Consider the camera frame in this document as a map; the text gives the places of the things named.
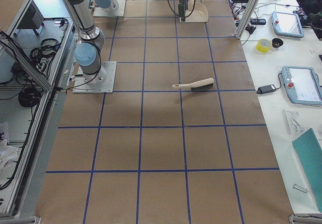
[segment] hand brush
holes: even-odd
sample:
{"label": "hand brush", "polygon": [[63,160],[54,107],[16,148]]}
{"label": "hand brush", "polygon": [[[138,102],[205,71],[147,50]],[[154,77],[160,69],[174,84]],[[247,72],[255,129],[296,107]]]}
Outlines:
{"label": "hand brush", "polygon": [[208,79],[204,79],[201,81],[192,82],[190,84],[172,85],[172,88],[178,88],[178,89],[191,88],[192,91],[202,91],[206,88],[212,87],[214,82],[215,82],[215,80],[213,78],[208,78]]}

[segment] brush bristles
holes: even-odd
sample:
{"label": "brush bristles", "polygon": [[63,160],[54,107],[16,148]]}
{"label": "brush bristles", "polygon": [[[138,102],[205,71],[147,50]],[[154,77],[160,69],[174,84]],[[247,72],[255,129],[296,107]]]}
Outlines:
{"label": "brush bristles", "polygon": [[208,84],[208,85],[204,85],[204,86],[200,86],[200,87],[192,87],[191,91],[193,91],[193,92],[202,91],[204,89],[211,88],[211,87],[213,87],[213,83]]}

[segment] tablet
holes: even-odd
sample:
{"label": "tablet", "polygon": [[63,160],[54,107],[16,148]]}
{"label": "tablet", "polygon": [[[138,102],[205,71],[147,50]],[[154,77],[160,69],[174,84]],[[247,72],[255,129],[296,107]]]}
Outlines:
{"label": "tablet", "polygon": [[322,105],[322,91],[311,67],[284,66],[282,77],[291,102],[304,105]]}
{"label": "tablet", "polygon": [[303,38],[304,32],[297,14],[273,12],[272,24],[277,35]]}

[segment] cardboard floor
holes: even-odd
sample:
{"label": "cardboard floor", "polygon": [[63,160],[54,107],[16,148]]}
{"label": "cardboard floor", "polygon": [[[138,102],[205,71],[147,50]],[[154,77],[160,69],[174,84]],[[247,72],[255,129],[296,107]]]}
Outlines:
{"label": "cardboard floor", "polygon": [[[177,1],[171,0],[174,7]],[[95,19],[113,94],[69,93],[36,215],[43,224],[287,224],[292,214],[227,0],[181,24],[166,0]],[[214,78],[202,92],[172,84]]]}

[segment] touchscreen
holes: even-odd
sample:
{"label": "touchscreen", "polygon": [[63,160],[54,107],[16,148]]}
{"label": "touchscreen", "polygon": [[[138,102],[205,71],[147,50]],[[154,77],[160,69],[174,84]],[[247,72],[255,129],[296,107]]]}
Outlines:
{"label": "touchscreen", "polygon": [[298,27],[297,18],[292,14],[276,13],[279,21],[278,25],[280,32],[299,34],[300,29]]}
{"label": "touchscreen", "polygon": [[296,90],[297,99],[301,101],[319,102],[321,96],[316,88],[311,70],[297,68],[289,68],[289,70]]}

